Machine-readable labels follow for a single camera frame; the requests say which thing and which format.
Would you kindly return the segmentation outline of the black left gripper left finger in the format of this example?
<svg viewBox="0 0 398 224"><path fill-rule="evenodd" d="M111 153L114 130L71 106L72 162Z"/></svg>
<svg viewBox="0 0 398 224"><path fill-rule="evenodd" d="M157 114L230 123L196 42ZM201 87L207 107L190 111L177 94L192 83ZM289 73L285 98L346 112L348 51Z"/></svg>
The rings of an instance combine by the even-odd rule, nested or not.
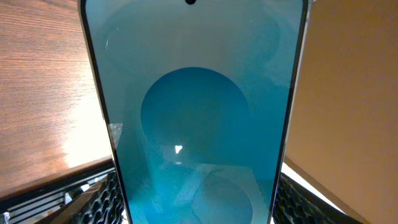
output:
<svg viewBox="0 0 398 224"><path fill-rule="evenodd" d="M121 224L124 202L115 172L35 224Z"/></svg>

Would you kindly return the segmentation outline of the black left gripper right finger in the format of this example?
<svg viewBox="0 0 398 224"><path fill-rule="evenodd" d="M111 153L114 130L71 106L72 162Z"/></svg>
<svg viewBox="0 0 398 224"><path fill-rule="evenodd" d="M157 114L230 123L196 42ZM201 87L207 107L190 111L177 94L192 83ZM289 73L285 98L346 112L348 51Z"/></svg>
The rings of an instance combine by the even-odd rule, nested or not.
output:
<svg viewBox="0 0 398 224"><path fill-rule="evenodd" d="M361 224L281 173L272 212L275 224Z"/></svg>

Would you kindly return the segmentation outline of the blue screen Galaxy smartphone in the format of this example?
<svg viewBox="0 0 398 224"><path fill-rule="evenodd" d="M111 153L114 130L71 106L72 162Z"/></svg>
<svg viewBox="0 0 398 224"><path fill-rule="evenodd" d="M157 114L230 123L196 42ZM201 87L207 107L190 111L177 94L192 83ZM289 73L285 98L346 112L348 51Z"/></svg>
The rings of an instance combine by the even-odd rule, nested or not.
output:
<svg viewBox="0 0 398 224"><path fill-rule="evenodd" d="M82 0L129 223L269 223L309 0Z"/></svg>

